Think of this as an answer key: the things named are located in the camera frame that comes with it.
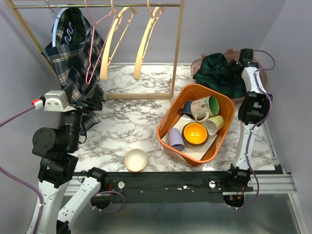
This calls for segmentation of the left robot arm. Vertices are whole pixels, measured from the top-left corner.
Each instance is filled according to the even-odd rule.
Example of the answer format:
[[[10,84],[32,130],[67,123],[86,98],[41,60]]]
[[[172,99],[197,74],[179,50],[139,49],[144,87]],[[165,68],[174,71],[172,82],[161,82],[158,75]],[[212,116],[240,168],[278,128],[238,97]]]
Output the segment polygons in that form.
[[[57,128],[38,129],[32,139],[32,153],[41,157],[39,197],[29,234],[69,234],[71,227],[83,208],[97,193],[110,189],[108,173],[100,168],[87,172],[82,187],[62,206],[65,192],[73,178],[78,158],[82,116],[102,109],[99,85],[81,97],[77,104],[70,103],[73,86],[53,90],[33,101],[35,109],[60,113]]]

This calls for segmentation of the navy beige plaid skirt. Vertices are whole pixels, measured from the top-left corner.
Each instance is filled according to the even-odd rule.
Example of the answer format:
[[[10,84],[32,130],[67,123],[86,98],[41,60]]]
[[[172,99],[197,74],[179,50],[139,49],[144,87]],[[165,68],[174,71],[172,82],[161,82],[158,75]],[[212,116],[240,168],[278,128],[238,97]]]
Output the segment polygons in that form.
[[[53,47],[48,44],[42,55],[52,64],[61,89],[68,84],[74,84],[80,91],[80,97],[87,95],[91,88],[100,82],[99,65],[90,85],[85,83],[89,66],[92,25],[79,8],[68,8],[61,16],[57,28],[57,42]],[[104,43],[102,37],[95,31],[95,45],[92,52],[93,66]]]

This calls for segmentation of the green plaid skirt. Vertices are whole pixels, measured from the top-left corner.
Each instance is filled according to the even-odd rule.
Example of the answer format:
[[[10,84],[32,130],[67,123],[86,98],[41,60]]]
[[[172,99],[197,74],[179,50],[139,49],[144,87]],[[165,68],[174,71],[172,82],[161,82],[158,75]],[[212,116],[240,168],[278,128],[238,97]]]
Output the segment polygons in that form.
[[[228,63],[222,53],[207,55],[193,75],[197,84],[203,85],[231,99],[243,98],[247,91],[241,76],[228,74]]]

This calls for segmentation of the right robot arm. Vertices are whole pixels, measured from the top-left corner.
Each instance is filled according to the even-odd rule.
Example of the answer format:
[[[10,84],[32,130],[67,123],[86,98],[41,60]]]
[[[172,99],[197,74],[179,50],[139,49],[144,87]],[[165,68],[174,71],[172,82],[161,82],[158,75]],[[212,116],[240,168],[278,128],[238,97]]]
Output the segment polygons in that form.
[[[251,182],[252,170],[250,159],[257,131],[268,118],[273,97],[265,90],[260,72],[264,71],[254,61],[253,49],[240,51],[235,71],[241,75],[246,87],[246,95],[239,107],[240,137],[234,161],[224,179],[225,187],[230,191],[244,191]]]

